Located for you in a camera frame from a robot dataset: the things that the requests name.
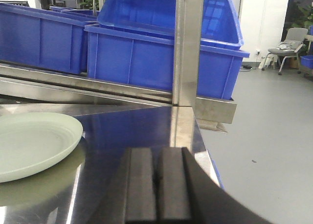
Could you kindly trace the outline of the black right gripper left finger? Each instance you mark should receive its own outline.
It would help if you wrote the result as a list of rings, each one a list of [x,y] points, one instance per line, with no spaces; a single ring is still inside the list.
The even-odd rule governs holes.
[[[155,224],[153,158],[149,148],[128,148],[122,156],[92,224]]]

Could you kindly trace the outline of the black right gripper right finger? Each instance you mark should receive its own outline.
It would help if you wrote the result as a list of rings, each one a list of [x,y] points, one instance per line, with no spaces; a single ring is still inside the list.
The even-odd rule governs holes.
[[[221,189],[187,148],[163,148],[158,163],[161,224],[267,224]]]

